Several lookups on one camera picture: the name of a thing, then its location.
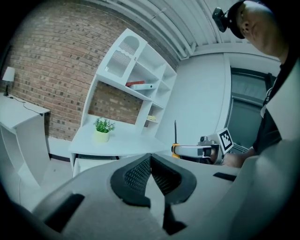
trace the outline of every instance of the orange part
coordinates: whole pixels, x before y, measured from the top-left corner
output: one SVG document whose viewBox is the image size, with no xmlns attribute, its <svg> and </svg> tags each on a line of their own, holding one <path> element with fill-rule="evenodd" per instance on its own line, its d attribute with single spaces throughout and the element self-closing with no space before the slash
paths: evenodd
<svg viewBox="0 0 300 240">
<path fill-rule="evenodd" d="M 175 149 L 176 146 L 179 146 L 179 144 L 178 144 L 178 143 L 173 143 L 172 157 L 173 157 L 173 158 L 180 158 L 179 155 L 177 155 L 176 153 L 174 153 L 174 149 Z"/>
</svg>

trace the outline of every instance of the potted plant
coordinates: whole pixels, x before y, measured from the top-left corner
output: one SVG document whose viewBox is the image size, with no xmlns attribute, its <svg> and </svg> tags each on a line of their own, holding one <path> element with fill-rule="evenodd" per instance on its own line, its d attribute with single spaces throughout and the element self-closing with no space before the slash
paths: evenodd
<svg viewBox="0 0 300 240">
<path fill-rule="evenodd" d="M 109 139 L 109 132 L 114 130 L 114 123 L 107 119 L 98 118 L 95 123 L 95 137 L 100 143 L 106 143 Z"/>
</svg>

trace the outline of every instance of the yellow pot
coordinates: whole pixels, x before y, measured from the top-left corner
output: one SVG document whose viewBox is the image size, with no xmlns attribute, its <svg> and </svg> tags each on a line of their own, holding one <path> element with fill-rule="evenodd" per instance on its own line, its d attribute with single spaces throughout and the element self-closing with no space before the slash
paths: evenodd
<svg viewBox="0 0 300 240">
<path fill-rule="evenodd" d="M 101 132 L 95 131 L 94 136 L 95 136 L 95 140 L 98 143 L 106 143 L 109 139 L 109 133 L 101 133 Z"/>
</svg>

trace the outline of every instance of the white desk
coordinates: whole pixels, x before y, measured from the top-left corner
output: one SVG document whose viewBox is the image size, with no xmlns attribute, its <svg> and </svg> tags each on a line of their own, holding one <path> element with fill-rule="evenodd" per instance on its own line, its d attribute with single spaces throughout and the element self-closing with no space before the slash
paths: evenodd
<svg viewBox="0 0 300 240">
<path fill-rule="evenodd" d="M 168 147 L 155 137 L 132 133 L 116 127 L 110 132 L 109 141 L 100 143 L 94 140 L 95 126 L 89 122 L 80 127 L 73 138 L 69 151 L 71 166 L 74 168 L 76 154 L 94 156 L 132 156 L 144 153 L 166 151 Z"/>
<path fill-rule="evenodd" d="M 49 163 L 44 127 L 44 116 L 49 110 L 28 102 L 24 105 L 43 116 L 0 92 L 0 132 L 10 161 L 22 181 L 39 186 Z"/>
</svg>

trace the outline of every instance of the small green plant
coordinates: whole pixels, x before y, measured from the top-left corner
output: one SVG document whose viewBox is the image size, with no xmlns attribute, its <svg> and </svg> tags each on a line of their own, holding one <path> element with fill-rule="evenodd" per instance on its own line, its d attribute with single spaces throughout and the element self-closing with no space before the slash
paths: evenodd
<svg viewBox="0 0 300 240">
<path fill-rule="evenodd" d="M 94 125 L 96 126 L 96 130 L 100 133 L 108 133 L 114 130 L 114 123 L 111 123 L 109 120 L 102 118 L 98 118 Z"/>
</svg>

